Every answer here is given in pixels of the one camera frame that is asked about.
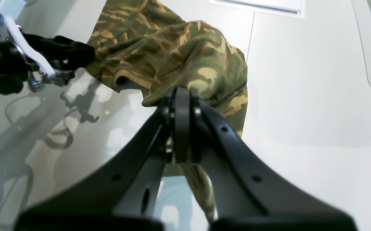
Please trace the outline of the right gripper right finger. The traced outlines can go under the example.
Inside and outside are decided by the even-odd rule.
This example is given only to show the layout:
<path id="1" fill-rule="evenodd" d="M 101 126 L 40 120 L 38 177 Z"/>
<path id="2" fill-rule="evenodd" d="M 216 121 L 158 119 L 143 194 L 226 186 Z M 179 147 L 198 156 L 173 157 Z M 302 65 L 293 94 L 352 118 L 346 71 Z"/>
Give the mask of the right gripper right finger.
<path id="1" fill-rule="evenodd" d="M 192 161 L 209 175 L 218 219 L 211 231 L 355 231 L 347 213 L 300 190 L 261 161 L 192 89 Z"/>

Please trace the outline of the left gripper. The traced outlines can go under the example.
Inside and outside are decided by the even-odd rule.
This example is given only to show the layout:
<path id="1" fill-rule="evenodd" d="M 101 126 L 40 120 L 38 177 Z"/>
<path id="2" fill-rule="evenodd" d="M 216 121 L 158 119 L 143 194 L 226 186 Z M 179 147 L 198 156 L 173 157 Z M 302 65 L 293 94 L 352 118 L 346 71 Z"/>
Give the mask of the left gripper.
<path id="1" fill-rule="evenodd" d="M 95 59 L 95 50 L 85 43 L 64 36 L 44 38 L 39 35 L 24 34 L 27 43 L 50 63 L 57 62 L 61 70 L 77 70 L 87 67 Z M 0 95 L 17 94 L 23 90 L 28 80 L 28 88 L 39 92 L 47 84 L 63 87 L 75 77 L 74 71 L 55 70 L 55 75 L 40 70 L 40 67 L 11 41 L 0 43 Z M 40 80 L 33 74 L 37 72 Z"/>

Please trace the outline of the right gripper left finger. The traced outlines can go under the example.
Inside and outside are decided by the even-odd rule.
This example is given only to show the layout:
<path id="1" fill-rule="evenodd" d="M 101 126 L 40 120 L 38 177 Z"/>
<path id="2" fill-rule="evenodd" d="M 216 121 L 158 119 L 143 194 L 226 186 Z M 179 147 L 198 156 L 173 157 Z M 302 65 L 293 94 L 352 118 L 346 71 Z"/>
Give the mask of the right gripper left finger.
<path id="1" fill-rule="evenodd" d="M 163 231 L 152 218 L 166 151 L 180 119 L 190 124 L 190 92 L 175 88 L 134 137 L 104 166 L 71 188 L 22 212 L 16 231 Z"/>

